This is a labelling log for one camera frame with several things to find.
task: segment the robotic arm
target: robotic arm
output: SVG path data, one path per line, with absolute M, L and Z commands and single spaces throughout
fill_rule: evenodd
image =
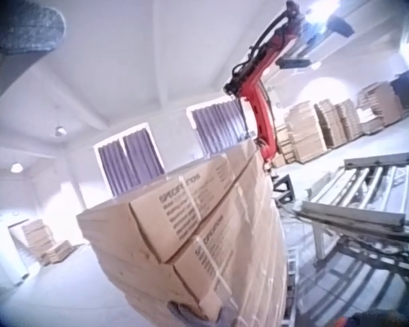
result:
M 286 22 L 276 28 L 285 19 Z M 327 28 L 345 37 L 350 37 L 354 33 L 350 25 L 336 16 L 329 18 Z M 274 30 L 272 36 L 264 42 L 264 39 L 272 30 Z M 306 21 L 304 15 L 300 14 L 299 5 L 292 0 L 287 1 L 286 10 L 267 27 L 256 43 L 250 48 L 247 60 L 233 67 L 232 78 L 224 86 L 226 94 L 244 97 L 252 106 L 258 127 L 260 151 L 265 161 L 274 158 L 277 153 L 277 143 L 268 113 L 271 112 L 271 103 L 260 81 L 260 77 L 292 40 L 302 36 L 305 37 L 305 34 L 309 32 L 311 33 L 311 38 L 315 37 L 315 28 Z M 286 59 L 280 57 L 275 63 L 281 69 L 288 69 L 307 67 L 311 62 L 308 59 Z

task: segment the ceiling light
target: ceiling light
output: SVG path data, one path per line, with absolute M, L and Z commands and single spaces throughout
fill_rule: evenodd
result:
M 18 174 L 20 172 L 22 172 L 22 165 L 21 163 L 14 163 L 11 167 L 11 172 L 13 172 L 14 174 Z
M 62 136 L 67 135 L 67 131 L 65 130 L 65 128 L 63 128 L 63 126 L 56 126 L 55 128 L 55 136 L 57 138 L 61 138 Z
M 338 7 L 339 0 L 318 0 L 309 8 L 306 20 L 312 24 L 326 22 Z
M 321 67 L 321 61 L 317 61 L 316 63 L 311 64 L 312 70 L 317 70 Z
M 267 75 L 270 72 L 270 67 L 265 68 L 264 72 L 262 73 L 262 76 Z

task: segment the gray tile floor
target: gray tile floor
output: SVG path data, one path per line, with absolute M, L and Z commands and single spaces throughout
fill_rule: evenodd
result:
M 297 195 L 304 196 L 319 173 L 334 169 L 346 157 L 404 151 L 409 151 L 409 117 L 280 172 L 290 173 Z M 331 319 L 372 307 L 409 313 L 409 279 L 375 269 L 340 247 L 328 260 L 316 263 L 310 225 L 284 218 L 284 229 L 288 245 L 299 247 L 302 262 L 296 326 L 325 326 Z M 0 316 L 8 326 L 150 326 L 105 278 L 90 246 L 81 247 L 61 264 L 41 268 L 15 290 L 0 290 Z

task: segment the ceiling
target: ceiling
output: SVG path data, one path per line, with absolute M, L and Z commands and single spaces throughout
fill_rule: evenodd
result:
M 233 65 L 284 7 L 284 0 L 39 0 L 62 11 L 67 35 L 0 98 L 0 168 L 53 158 L 88 132 L 217 97 Z M 299 0 L 306 9 L 314 1 Z M 337 60 L 398 46 L 394 0 L 342 1 L 357 34 L 332 35 L 312 54 Z M 268 83 L 290 73 L 273 69 Z M 68 135 L 54 137 L 57 125 Z

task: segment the purple curtain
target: purple curtain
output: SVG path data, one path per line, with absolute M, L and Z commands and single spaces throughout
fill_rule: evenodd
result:
M 148 183 L 164 173 L 146 129 L 125 136 L 123 140 L 130 165 L 140 184 Z
M 101 146 L 98 148 L 98 153 L 113 196 L 139 185 L 138 177 L 132 170 L 120 141 Z
M 197 132 L 207 155 L 218 153 L 245 139 L 241 102 L 214 104 L 192 112 Z
M 113 196 L 148 183 L 164 173 L 149 132 L 141 129 L 98 148 L 102 166 Z

